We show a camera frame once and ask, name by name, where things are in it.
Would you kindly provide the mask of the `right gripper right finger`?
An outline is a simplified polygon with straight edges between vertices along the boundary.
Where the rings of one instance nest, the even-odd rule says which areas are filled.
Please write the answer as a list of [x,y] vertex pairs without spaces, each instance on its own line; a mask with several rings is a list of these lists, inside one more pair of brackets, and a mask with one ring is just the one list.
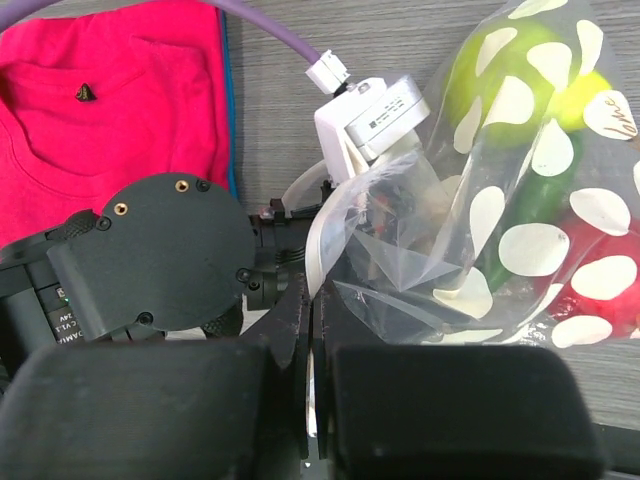
[[598,479],[577,382],[530,346],[391,345],[333,285],[314,301],[320,457],[334,479]]

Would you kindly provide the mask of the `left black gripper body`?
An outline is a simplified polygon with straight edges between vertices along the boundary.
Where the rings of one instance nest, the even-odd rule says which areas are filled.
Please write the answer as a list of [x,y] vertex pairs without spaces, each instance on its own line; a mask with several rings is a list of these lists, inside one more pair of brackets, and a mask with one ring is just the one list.
[[432,247],[447,201],[439,182],[416,179],[351,179],[332,188],[306,236],[306,277],[327,279],[341,257],[361,280],[449,273]]

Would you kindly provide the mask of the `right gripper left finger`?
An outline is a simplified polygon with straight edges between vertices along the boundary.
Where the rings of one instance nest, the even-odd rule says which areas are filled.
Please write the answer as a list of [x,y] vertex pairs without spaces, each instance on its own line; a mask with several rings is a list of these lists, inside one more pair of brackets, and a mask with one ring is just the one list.
[[226,340],[44,348],[1,403],[5,479],[297,479],[307,453],[304,279]]

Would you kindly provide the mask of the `clear polka dot zip bag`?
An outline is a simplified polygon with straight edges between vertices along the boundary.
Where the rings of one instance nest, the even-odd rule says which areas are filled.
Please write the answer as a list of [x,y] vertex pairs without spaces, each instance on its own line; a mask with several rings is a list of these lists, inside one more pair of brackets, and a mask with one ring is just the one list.
[[[546,119],[533,139],[515,147],[474,141],[468,153],[453,146],[454,129],[444,111],[445,77],[459,50],[478,30],[505,20],[532,20],[569,40],[580,71],[601,73],[611,88],[598,93],[583,111],[586,127],[567,132]],[[352,84],[343,64],[323,55],[308,74],[331,95]],[[562,322],[546,308],[563,285],[555,274],[570,248],[560,227],[573,214],[596,229],[622,236],[639,220],[639,128],[619,82],[612,50],[586,1],[510,1],[479,23],[419,88],[430,115],[414,134],[404,137],[369,169],[352,179],[416,179],[439,182],[448,197],[432,247],[450,272],[431,280],[361,280],[341,257],[325,280],[309,280],[316,295],[326,284],[337,289],[352,313],[381,339],[397,344],[538,344],[565,349],[608,340],[637,339],[612,335],[609,322],[575,316]],[[483,248],[505,214],[524,176],[566,171],[574,151],[569,139],[582,135],[584,153],[562,210],[551,223],[509,228],[500,238],[499,259],[512,276],[495,292],[479,269]]]

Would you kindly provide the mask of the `fake green pepper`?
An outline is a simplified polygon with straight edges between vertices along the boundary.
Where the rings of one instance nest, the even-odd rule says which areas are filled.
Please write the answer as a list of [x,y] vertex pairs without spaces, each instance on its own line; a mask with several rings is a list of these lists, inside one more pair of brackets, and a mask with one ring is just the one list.
[[554,177],[543,177],[530,170],[517,187],[505,214],[487,245],[483,248],[479,260],[479,269],[484,274],[489,290],[495,293],[511,276],[499,259],[501,236],[511,227],[526,223],[553,223],[560,215],[564,197],[573,185],[575,171],[583,157],[582,135],[569,135],[574,151],[569,168]]

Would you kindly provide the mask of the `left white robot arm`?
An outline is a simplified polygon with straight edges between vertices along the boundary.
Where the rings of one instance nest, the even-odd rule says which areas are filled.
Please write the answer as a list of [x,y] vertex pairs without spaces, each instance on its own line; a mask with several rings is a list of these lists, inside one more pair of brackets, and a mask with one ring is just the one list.
[[229,192],[188,174],[137,181],[100,212],[3,248],[1,354],[191,329],[236,337],[245,312],[274,307],[303,270],[317,213],[274,199],[247,215]]

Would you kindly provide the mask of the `fake green lime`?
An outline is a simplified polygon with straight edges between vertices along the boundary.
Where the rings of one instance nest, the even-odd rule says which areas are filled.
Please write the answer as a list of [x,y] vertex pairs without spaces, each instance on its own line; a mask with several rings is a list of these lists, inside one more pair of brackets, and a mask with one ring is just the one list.
[[445,77],[444,111],[454,149],[468,153],[477,139],[519,146],[551,117],[567,132],[585,128],[584,108],[611,83],[596,70],[580,68],[569,40],[532,20],[478,30]]

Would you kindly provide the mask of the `fake red apple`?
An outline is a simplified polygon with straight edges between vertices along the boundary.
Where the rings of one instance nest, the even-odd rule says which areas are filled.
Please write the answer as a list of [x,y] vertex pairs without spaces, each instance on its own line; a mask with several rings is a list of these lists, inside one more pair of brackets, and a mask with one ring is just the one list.
[[639,220],[622,236],[606,234],[570,214],[560,224],[570,248],[555,274],[563,285],[546,312],[558,322],[596,316],[612,335],[629,338],[639,328]]

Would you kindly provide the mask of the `folded red t-shirt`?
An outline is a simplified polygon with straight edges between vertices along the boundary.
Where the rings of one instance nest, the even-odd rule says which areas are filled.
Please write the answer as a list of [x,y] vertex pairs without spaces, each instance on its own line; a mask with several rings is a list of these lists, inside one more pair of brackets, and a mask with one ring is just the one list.
[[220,14],[149,1],[33,19],[1,38],[1,241],[101,210],[132,182],[228,185]]

